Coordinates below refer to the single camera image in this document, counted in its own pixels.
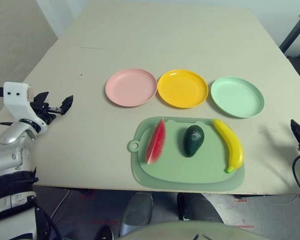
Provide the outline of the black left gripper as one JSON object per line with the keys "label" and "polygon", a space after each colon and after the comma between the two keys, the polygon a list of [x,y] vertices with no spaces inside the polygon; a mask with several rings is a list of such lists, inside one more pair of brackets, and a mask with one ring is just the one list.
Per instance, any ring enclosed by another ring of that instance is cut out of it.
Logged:
{"label": "black left gripper", "polygon": [[57,117],[56,114],[65,115],[67,113],[72,106],[74,96],[66,97],[60,107],[49,107],[49,104],[45,102],[48,94],[48,91],[37,94],[30,106],[41,120],[50,125]]}

